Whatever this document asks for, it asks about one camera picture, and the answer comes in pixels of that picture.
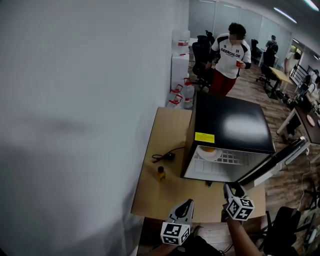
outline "orange food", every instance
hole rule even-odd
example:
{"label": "orange food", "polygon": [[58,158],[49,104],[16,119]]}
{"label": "orange food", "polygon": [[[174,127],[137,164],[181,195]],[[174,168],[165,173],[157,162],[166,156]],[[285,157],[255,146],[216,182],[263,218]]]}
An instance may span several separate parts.
{"label": "orange food", "polygon": [[208,146],[200,146],[200,148],[205,151],[205,152],[213,152],[215,151],[216,149],[213,148],[213,147],[208,147]]}

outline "white cable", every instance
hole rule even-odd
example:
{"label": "white cable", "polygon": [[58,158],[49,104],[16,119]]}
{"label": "white cable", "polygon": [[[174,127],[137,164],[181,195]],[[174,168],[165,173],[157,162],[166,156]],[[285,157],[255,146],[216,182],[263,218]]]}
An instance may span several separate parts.
{"label": "white cable", "polygon": [[298,211],[299,211],[299,209],[300,209],[300,206],[301,206],[301,200],[302,200],[302,198],[304,198],[304,195],[305,195],[305,191],[304,191],[304,188],[303,188],[303,182],[304,182],[304,175],[307,175],[307,174],[309,174],[309,173],[311,173],[311,162],[310,162],[310,159],[309,159],[309,157],[308,156],[306,156],[306,158],[308,158],[308,161],[309,161],[309,164],[310,164],[310,171],[308,171],[307,173],[304,173],[304,174],[302,174],[302,179],[301,179],[301,189],[302,189],[302,197],[300,198],[300,203],[299,203],[299,207],[298,207]]}

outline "yellow label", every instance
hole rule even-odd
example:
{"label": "yellow label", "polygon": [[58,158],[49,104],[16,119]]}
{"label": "yellow label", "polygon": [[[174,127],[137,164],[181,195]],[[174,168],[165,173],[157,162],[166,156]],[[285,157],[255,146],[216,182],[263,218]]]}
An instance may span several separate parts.
{"label": "yellow label", "polygon": [[198,142],[215,143],[215,136],[213,134],[196,132],[194,137],[194,139]]}

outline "ceiling light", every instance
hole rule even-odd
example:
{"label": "ceiling light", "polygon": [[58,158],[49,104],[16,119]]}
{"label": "ceiling light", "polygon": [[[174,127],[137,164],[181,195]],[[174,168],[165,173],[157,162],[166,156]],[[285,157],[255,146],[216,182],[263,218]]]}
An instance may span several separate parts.
{"label": "ceiling light", "polygon": [[319,12],[319,8],[311,1],[311,0],[304,0],[312,9]]}
{"label": "ceiling light", "polygon": [[234,8],[234,9],[237,9],[237,7],[233,7],[233,6],[230,6],[230,5],[225,5],[225,4],[224,4],[224,6],[226,6],[226,7],[231,7],[231,8]]}
{"label": "ceiling light", "polygon": [[291,18],[288,14],[284,13],[282,10],[279,10],[278,8],[274,7],[278,13],[281,13],[283,16],[286,16],[289,20],[293,21],[294,23],[297,23],[295,19]]}

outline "frosted glass panel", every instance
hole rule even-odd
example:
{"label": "frosted glass panel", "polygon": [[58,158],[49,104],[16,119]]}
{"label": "frosted glass panel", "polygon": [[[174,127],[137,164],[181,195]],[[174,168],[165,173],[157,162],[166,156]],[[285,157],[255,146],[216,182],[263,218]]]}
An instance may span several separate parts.
{"label": "frosted glass panel", "polygon": [[251,39],[258,40],[262,16],[246,9],[241,9],[240,24],[245,27],[245,41],[251,47]]}
{"label": "frosted glass panel", "polygon": [[288,51],[291,32],[272,20],[262,17],[258,46],[265,49],[267,41],[271,40],[271,35],[275,35],[279,47],[276,56],[279,58],[277,65],[280,66],[284,62]]}
{"label": "frosted glass panel", "polygon": [[239,23],[240,7],[229,3],[217,2],[214,19],[213,36],[228,33],[229,26],[232,22]]}
{"label": "frosted glass panel", "polygon": [[212,0],[190,0],[189,2],[189,30],[190,37],[197,38],[206,35],[206,30],[213,31],[216,2]]}

